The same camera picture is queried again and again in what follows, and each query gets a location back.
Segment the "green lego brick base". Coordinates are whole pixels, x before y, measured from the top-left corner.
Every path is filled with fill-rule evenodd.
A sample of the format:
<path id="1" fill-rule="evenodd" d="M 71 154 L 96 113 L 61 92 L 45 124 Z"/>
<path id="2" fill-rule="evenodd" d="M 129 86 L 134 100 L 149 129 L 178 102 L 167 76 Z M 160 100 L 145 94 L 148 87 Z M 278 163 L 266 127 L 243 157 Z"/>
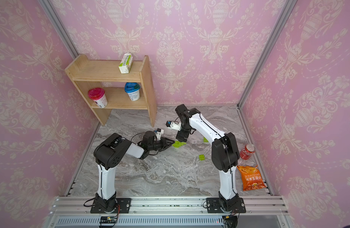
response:
<path id="1" fill-rule="evenodd" d="M 180 148 L 181 146 L 186 145 L 185 142 L 175 141 L 175 143 L 172 145 L 174 148 Z"/>

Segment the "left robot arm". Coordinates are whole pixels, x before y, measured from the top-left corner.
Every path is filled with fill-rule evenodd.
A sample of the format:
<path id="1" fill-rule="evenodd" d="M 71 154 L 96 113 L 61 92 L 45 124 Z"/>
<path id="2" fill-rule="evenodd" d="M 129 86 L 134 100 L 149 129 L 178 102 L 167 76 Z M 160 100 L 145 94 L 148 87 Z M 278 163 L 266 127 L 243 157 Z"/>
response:
<path id="1" fill-rule="evenodd" d="M 145 159 L 150 152 L 162 152 L 175 143 L 168 138 L 158 138 L 155 132 L 145 132 L 141 141 L 134 143 L 114 133 L 95 149 L 93 155 L 99 170 L 99 186 L 91 213 L 116 213 L 120 211 L 115 188 L 116 169 L 125 155 Z"/>

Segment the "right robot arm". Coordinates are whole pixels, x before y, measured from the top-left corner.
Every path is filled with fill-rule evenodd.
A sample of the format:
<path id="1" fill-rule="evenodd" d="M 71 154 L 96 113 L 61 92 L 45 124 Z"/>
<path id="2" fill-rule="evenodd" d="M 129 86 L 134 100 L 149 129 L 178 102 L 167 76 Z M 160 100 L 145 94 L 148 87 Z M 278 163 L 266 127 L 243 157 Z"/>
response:
<path id="1" fill-rule="evenodd" d="M 199 132 L 212 146 L 211 159 L 219 170 L 219 203 L 225 212 L 246 213 L 243 199 L 236 189 L 235 171 L 240 153 L 235 135 L 225 133 L 212 125 L 196 108 L 188 109 L 184 104 L 176 108 L 180 129 L 176 139 L 187 142 L 192 130 Z"/>

